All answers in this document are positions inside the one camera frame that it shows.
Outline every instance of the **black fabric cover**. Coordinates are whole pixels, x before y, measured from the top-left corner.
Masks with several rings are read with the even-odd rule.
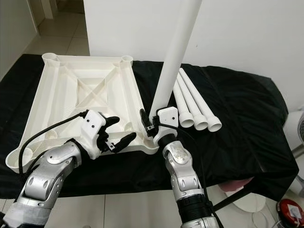
[[[19,177],[5,165],[18,147],[43,69],[38,55],[23,55],[0,83],[0,198],[15,198]],[[162,63],[134,61],[133,71],[145,110],[150,111]],[[207,185],[255,177],[255,193],[280,200],[298,167],[282,126],[288,115],[285,102],[270,78],[222,67],[182,67],[221,120],[215,133],[185,129],[199,145],[179,135],[193,156],[201,177],[203,157]],[[171,96],[169,105],[176,106]],[[170,189],[170,176],[160,152],[140,151],[101,156],[75,169],[65,181],[61,197]]]

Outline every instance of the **silver robotic arm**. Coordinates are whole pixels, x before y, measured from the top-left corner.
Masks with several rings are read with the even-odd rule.
[[[192,156],[177,140],[178,110],[168,107],[157,111],[150,123],[141,110],[142,123],[154,144],[162,148],[171,185],[182,220],[181,228],[220,228],[222,224],[211,214],[212,204],[205,196],[196,172],[192,167]]]
[[[90,110],[82,124],[81,136],[62,146],[45,152],[29,170],[25,185],[3,218],[10,228],[44,227],[59,196],[65,178],[88,159],[98,158],[102,152],[119,152],[136,137],[131,133],[117,144],[110,142],[105,129],[119,121],[105,118]]]

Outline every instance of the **tiled floor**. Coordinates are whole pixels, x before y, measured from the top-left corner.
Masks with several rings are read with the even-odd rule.
[[[89,56],[84,14],[60,12],[38,27],[40,37],[25,51],[28,54],[53,52],[58,55]]]
[[[82,14],[59,13],[54,20],[46,19],[40,26],[40,38],[26,53],[54,52],[60,55],[89,55],[85,17]],[[225,199],[218,186],[209,188],[214,204]],[[6,212],[13,200],[0,199],[0,210]],[[254,215],[259,228],[270,228],[274,219],[265,206]],[[225,228],[253,228],[252,214],[231,204],[218,215]],[[60,198],[52,210],[47,228],[179,228],[178,209],[171,190],[132,194]]]

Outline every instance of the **white pipe leg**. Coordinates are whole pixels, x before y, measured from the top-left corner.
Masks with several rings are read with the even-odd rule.
[[[204,117],[204,115],[201,114],[200,109],[196,105],[190,91],[188,90],[185,82],[183,81],[179,73],[177,75],[177,82],[180,86],[182,95],[185,98],[187,106],[193,115],[195,129],[198,131],[204,130],[208,126],[207,119]]]
[[[202,0],[181,1],[175,33],[170,41],[149,114],[151,122],[152,118],[156,115],[156,110],[168,105],[176,81],[176,75],[181,66],[181,61],[184,57],[201,2]]]
[[[222,127],[221,121],[213,114],[205,100],[200,95],[199,91],[195,87],[195,85],[191,82],[190,78],[186,74],[186,72],[180,68],[180,75],[187,85],[191,95],[193,96],[196,104],[198,105],[200,111],[206,117],[208,121],[208,130],[211,132],[216,132]]]
[[[184,96],[182,95],[181,88],[178,82],[175,82],[173,93],[179,110],[179,120],[182,127],[191,127],[194,125],[193,115],[189,112]]]

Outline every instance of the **white wall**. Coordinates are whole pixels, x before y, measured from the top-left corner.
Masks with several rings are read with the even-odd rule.
[[[92,56],[163,61],[182,0],[85,0]],[[304,1],[203,0],[184,63],[271,77],[304,104]]]
[[[36,34],[27,0],[0,0],[0,80]]]

